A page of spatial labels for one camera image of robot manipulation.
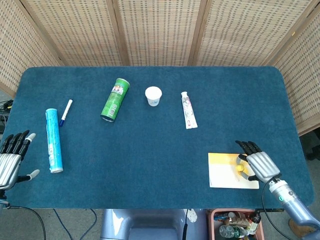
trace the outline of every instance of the robotic hand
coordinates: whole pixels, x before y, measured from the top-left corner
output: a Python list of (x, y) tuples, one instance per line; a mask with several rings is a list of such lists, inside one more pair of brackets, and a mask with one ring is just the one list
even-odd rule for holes
[(271, 158), (252, 141), (235, 141), (244, 150), (247, 156), (240, 154), (237, 164), (241, 160), (248, 162), (254, 176), (248, 176), (244, 172), (240, 174), (249, 181), (262, 181), (269, 185), (270, 192), (279, 200), (282, 207), (300, 226), (312, 226), (317, 230), (304, 236), (303, 240), (320, 240), (320, 221), (318, 221), (309, 209), (303, 204), (296, 193), (290, 188), (286, 181), (280, 180), (280, 170)]
[(16, 183), (29, 181), (35, 178), (40, 172), (34, 170), (28, 175), (18, 176), (21, 162), (23, 161), (29, 144), (35, 138), (36, 134), (32, 133), (28, 137), (29, 130), (9, 135), (0, 149), (0, 210), (9, 203), (5, 191), (11, 189)]

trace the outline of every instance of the white paper cup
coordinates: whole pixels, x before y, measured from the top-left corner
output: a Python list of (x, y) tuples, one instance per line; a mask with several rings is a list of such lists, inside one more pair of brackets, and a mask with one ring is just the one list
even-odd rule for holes
[(159, 104), (162, 91), (157, 86), (150, 86), (144, 92), (150, 106), (155, 107)]

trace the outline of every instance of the pringles can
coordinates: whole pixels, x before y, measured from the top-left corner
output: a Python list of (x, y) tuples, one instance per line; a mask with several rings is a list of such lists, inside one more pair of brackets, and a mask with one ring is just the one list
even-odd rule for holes
[(121, 103), (129, 87), (130, 83), (127, 80), (123, 78), (117, 78), (115, 80), (112, 91), (101, 112), (101, 118), (109, 122), (115, 121)]
[(49, 169), (52, 174), (60, 173), (64, 169), (62, 166), (57, 109), (47, 109), (45, 111), (45, 118), (46, 134), (48, 138)]

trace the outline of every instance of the white toothpaste tube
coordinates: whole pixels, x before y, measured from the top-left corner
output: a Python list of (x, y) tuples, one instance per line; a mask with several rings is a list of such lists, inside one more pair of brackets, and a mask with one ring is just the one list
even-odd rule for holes
[(192, 109), (192, 105), (190, 99), (187, 95), (186, 91), (181, 93), (182, 96), (182, 107), (184, 113), (184, 120), (185, 120), (185, 128), (186, 129), (195, 129), (198, 127), (194, 111)]

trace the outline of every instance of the yellow paper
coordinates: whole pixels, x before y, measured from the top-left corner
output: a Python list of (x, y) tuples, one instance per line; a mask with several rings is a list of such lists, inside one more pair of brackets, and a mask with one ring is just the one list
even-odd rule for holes
[[(258, 181), (248, 181), (237, 171), (237, 156), (232, 153), (208, 153), (209, 184), (211, 188), (259, 189)], [(246, 161), (241, 161), (244, 173), (253, 176), (254, 172)]]

